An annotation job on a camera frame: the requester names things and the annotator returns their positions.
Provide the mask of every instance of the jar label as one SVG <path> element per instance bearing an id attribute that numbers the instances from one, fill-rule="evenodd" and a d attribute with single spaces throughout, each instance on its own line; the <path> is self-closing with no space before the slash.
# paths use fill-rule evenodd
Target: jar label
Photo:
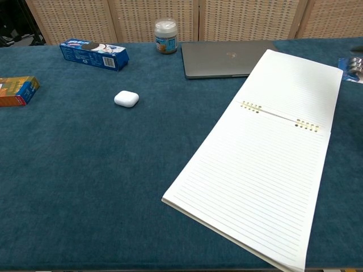
<path id="1" fill-rule="evenodd" d="M 176 36 L 170 38 L 155 37 L 155 42 L 157 44 L 157 49 L 163 53 L 174 51 L 177 47 Z"/>

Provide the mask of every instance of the laptop logo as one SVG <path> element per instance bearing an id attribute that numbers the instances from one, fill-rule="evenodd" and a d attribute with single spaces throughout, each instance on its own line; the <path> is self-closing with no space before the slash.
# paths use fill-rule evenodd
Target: laptop logo
<path id="1" fill-rule="evenodd" d="M 227 52 L 227 53 L 226 53 L 226 55 L 227 55 L 228 57 L 230 57 L 230 58 L 235 58 L 235 57 L 237 56 L 237 54 L 236 54 L 236 53 L 234 53 L 234 52 Z"/>

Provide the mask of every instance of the table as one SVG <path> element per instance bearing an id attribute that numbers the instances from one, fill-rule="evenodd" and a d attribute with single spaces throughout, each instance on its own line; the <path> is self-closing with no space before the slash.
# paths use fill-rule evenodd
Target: table
<path id="1" fill-rule="evenodd" d="M 337 66 L 363 39 L 276 41 Z M 0 270 L 264 269 L 161 202 L 244 78 L 187 80 L 181 52 L 126 44 L 120 72 L 57 46 L 0 49 L 0 75 L 34 75 L 25 107 L 0 108 Z M 121 90 L 139 93 L 127 109 Z M 342 82 L 307 268 L 363 267 L 363 84 Z"/>

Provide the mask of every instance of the open notebook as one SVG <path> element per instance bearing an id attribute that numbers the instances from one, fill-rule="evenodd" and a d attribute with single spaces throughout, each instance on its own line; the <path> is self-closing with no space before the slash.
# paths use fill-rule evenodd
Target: open notebook
<path id="1" fill-rule="evenodd" d="M 304 271 L 342 73 L 266 51 L 162 201 Z"/>

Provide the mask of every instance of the spiral binding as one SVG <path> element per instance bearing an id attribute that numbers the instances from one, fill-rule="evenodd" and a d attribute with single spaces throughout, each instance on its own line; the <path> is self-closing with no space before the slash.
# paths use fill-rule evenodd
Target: spiral binding
<path id="1" fill-rule="evenodd" d="M 303 129 L 309 129 L 310 131 L 314 131 L 314 132 L 318 132 L 318 130 L 319 130 L 319 126 L 316 126 L 314 124 L 310 124 L 308 122 L 304 122 L 304 121 L 302 121 L 300 119 L 296 120 L 295 126 L 299 126 L 299 127 L 303 128 Z"/>
<path id="2" fill-rule="evenodd" d="M 259 111 L 261 110 L 261 106 L 257 106 L 257 105 L 253 105 L 253 103 L 249 103 L 249 102 L 242 102 L 241 107 L 244 107 L 245 109 L 249 109 L 252 110 L 253 112 L 255 111 L 256 113 L 259 113 Z"/>

